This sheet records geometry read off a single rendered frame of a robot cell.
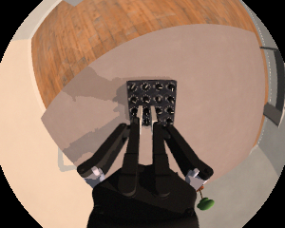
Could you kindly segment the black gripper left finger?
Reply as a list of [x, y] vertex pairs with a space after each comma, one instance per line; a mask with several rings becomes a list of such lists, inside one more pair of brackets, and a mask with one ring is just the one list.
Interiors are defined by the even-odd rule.
[[132, 124], [120, 123], [94, 155], [78, 165], [77, 172], [92, 189], [105, 179], [105, 174], [116, 160], [128, 139], [126, 152], [123, 156], [123, 166], [119, 176], [118, 188], [124, 196], [134, 195], [136, 192], [142, 120], [143, 106], [139, 105], [137, 115], [131, 118]]

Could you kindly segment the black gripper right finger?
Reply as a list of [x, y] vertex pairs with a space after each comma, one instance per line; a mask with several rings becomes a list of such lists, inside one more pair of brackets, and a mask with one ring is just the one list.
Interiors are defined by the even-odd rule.
[[213, 169], [199, 159], [174, 125], [160, 123], [159, 116], [156, 116], [155, 106], [150, 106], [150, 123], [153, 146], [152, 164], [155, 164], [155, 194], [159, 197], [166, 197], [173, 189], [164, 141], [185, 176], [185, 181], [197, 191], [212, 177]]

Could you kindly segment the black knob box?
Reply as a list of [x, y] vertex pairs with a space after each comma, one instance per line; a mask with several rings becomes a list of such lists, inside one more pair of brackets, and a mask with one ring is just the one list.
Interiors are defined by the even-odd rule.
[[134, 80], [127, 81], [126, 86], [130, 124], [131, 118], [138, 113], [139, 105], [142, 105], [142, 125], [151, 125], [150, 106], [155, 106], [162, 125], [174, 124], [177, 81]]

